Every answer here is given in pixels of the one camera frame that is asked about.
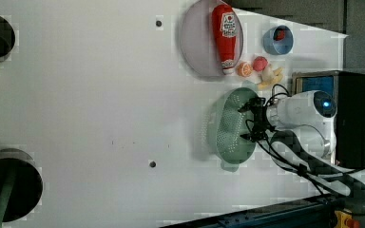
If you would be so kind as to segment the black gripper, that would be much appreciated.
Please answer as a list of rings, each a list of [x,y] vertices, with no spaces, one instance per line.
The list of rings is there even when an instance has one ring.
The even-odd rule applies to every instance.
[[[275,128],[269,123],[266,116],[267,107],[265,99],[252,98],[244,106],[238,109],[239,113],[251,111],[253,113],[253,127],[250,133],[241,134],[240,137],[250,142],[258,142],[267,137],[266,131],[274,131]]]

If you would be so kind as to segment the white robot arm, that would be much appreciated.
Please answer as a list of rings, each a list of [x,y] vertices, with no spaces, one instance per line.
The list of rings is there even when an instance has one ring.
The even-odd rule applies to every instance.
[[[270,101],[256,96],[239,112],[252,113],[252,128],[243,138],[266,142],[277,165],[343,199],[346,208],[365,212],[365,167],[344,168],[324,159],[336,149],[336,103],[330,94],[311,90]]]

